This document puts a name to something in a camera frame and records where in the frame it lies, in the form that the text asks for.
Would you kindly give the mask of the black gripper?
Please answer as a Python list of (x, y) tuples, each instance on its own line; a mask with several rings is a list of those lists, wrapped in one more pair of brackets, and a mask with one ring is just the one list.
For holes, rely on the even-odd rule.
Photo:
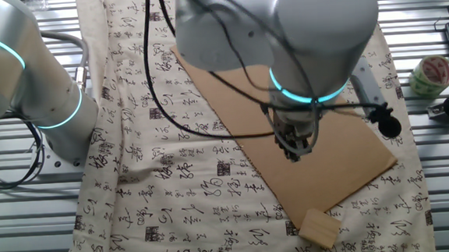
[[(311, 137), (315, 132), (314, 122), (296, 122), (284, 121), (277, 113), (273, 115), (274, 129), (283, 137)], [(279, 147), (283, 150), (284, 156), (289, 161), (300, 161), (302, 156), (308, 155), (312, 152), (312, 147), (307, 138), (298, 139), (295, 144), (299, 153), (296, 154), (295, 148), (285, 141), (282, 137), (278, 139)]]

